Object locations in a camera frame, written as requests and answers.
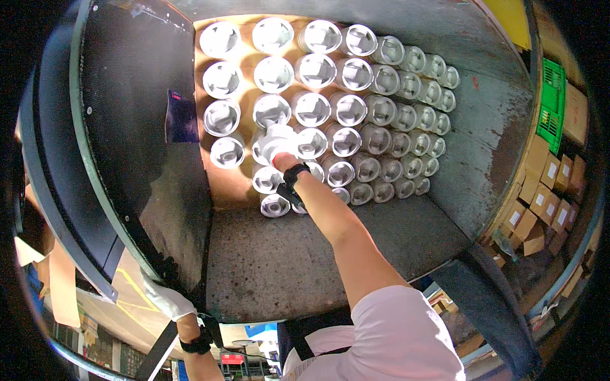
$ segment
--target black wrist strap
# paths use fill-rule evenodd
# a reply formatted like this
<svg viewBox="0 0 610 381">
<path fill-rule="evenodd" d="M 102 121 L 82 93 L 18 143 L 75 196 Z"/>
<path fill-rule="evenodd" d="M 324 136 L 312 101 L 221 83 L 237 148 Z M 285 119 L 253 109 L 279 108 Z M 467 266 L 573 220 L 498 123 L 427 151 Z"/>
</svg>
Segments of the black wrist strap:
<svg viewBox="0 0 610 381">
<path fill-rule="evenodd" d="M 303 200 L 301 200 L 301 198 L 298 196 L 294 189 L 297 180 L 296 176 L 303 171 L 311 173 L 309 167 L 306 164 L 297 164 L 292 168 L 288 169 L 286 172 L 284 172 L 284 182 L 278 186 L 277 192 L 280 196 L 287 199 L 296 208 L 305 209 Z"/>
<path fill-rule="evenodd" d="M 180 340 L 180 346 L 186 353 L 199 353 L 204 355 L 210 351 L 210 344 L 212 344 L 212 336 L 204 326 L 199 326 L 199 337 L 191 341 L 189 344 L 183 343 Z"/>
</svg>

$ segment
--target white glove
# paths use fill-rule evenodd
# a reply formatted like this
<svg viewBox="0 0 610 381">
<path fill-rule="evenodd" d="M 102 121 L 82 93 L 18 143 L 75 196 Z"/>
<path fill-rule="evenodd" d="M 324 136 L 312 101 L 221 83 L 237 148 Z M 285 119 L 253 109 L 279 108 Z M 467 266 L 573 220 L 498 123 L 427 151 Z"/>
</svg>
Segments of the white glove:
<svg viewBox="0 0 610 381">
<path fill-rule="evenodd" d="M 142 269 L 140 269 L 140 274 L 146 288 L 146 297 L 173 321 L 177 321 L 189 313 L 197 314 L 195 306 L 179 292 L 159 286 Z"/>
<path fill-rule="evenodd" d="M 280 152 L 289 152 L 296 156 L 298 135 L 292 127 L 285 124 L 274 124 L 267 128 L 267 134 L 259 139 L 260 155 L 273 164 L 273 158 Z"/>
</svg>

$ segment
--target yellow panel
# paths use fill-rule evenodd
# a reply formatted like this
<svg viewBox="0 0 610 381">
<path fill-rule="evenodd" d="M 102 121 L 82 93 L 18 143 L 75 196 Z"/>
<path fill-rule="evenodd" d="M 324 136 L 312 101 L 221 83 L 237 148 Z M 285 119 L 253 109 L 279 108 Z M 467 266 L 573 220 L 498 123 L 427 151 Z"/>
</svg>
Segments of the yellow panel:
<svg viewBox="0 0 610 381">
<path fill-rule="evenodd" d="M 528 19 L 522 0 L 484 0 L 485 5 L 493 12 L 513 44 L 530 50 Z"/>
</svg>

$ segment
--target small cardboard box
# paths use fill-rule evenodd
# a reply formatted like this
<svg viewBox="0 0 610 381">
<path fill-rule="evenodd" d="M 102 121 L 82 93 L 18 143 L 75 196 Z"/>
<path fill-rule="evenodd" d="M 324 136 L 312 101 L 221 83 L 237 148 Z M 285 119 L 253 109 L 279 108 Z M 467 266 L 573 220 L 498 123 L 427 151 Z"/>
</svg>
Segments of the small cardboard box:
<svg viewBox="0 0 610 381">
<path fill-rule="evenodd" d="M 529 209 L 534 212 L 537 216 L 542 217 L 542 214 L 546 211 L 545 205 L 548 201 L 548 196 L 551 194 L 551 190 L 547 188 L 543 183 L 538 183 L 534 198 L 529 204 Z"/>
<path fill-rule="evenodd" d="M 557 172 L 559 171 L 559 166 L 561 162 L 558 158 L 555 157 L 552 153 L 548 153 L 547 164 L 544 166 L 544 172 L 542 172 L 542 177 L 540 178 L 540 182 L 553 189 L 553 185 L 555 185 L 555 179 L 557 179 Z"/>
<path fill-rule="evenodd" d="M 534 135 L 532 145 L 529 147 L 528 157 L 525 159 L 525 170 L 540 178 L 547 163 L 547 156 L 548 142 L 542 137 Z"/>
<path fill-rule="evenodd" d="M 547 197 L 547 203 L 544 204 L 544 212 L 542 213 L 542 216 L 540 216 L 540 219 L 543 220 L 545 224 L 551 225 L 555 214 L 557 214 L 558 207 L 559 197 L 555 196 L 554 193 L 550 193 Z"/>
<path fill-rule="evenodd" d="M 515 200 L 513 202 L 510 212 L 508 216 L 506 216 L 506 220 L 504 223 L 510 228 L 511 232 L 515 231 L 515 228 L 521 221 L 521 217 L 525 213 L 525 207 L 519 202 L 519 200 Z"/>
<path fill-rule="evenodd" d="M 570 183 L 570 176 L 572 175 L 572 159 L 563 155 L 561 157 L 561 164 L 559 165 L 559 173 L 557 173 L 557 179 L 555 179 L 554 189 L 565 191 L 568 189 Z"/>
<path fill-rule="evenodd" d="M 530 209 L 526 209 L 513 234 L 525 242 L 536 221 L 538 217 Z"/>
<path fill-rule="evenodd" d="M 527 257 L 542 249 L 544 249 L 544 228 L 541 223 L 537 223 L 523 241 L 523 255 Z"/>
<path fill-rule="evenodd" d="M 587 97 L 574 86 L 565 88 L 565 117 L 563 134 L 584 146 L 589 129 L 589 103 Z"/>
<path fill-rule="evenodd" d="M 577 202 L 583 200 L 585 167 L 586 164 L 584 160 L 576 155 L 572 165 L 572 175 L 570 176 L 570 181 L 568 183 L 568 193 L 570 193 Z"/>
<path fill-rule="evenodd" d="M 566 230 L 570 231 L 572 229 L 572 226 L 574 226 L 574 223 L 576 222 L 576 217 L 578 216 L 578 209 L 580 209 L 580 206 L 578 206 L 576 202 L 572 202 L 572 204 L 570 205 L 570 214 L 564 226 Z"/>
<path fill-rule="evenodd" d="M 523 188 L 521 188 L 519 198 L 527 204 L 531 204 L 534 193 L 536 192 L 536 187 L 538 186 L 538 181 L 540 181 L 540 174 L 526 170 L 525 181 L 523 181 Z"/>
<path fill-rule="evenodd" d="M 557 232 L 561 232 L 565 229 L 565 223 L 567 222 L 568 215 L 570 214 L 570 203 L 566 200 L 561 200 L 559 207 L 557 208 L 557 212 L 555 213 L 555 218 L 553 218 L 553 223 L 551 227 Z"/>
</svg>

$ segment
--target pink shirt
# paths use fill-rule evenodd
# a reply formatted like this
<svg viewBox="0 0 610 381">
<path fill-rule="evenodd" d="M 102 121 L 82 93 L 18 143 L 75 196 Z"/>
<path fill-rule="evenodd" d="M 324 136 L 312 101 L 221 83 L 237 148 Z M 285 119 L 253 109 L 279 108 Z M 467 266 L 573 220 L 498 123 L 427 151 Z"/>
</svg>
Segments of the pink shirt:
<svg viewBox="0 0 610 381">
<path fill-rule="evenodd" d="M 356 304 L 351 319 L 354 326 L 320 329 L 305 337 L 316 356 L 351 346 L 347 352 L 301 361 L 292 349 L 282 380 L 466 379 L 445 324 L 414 288 L 376 290 Z"/>
</svg>

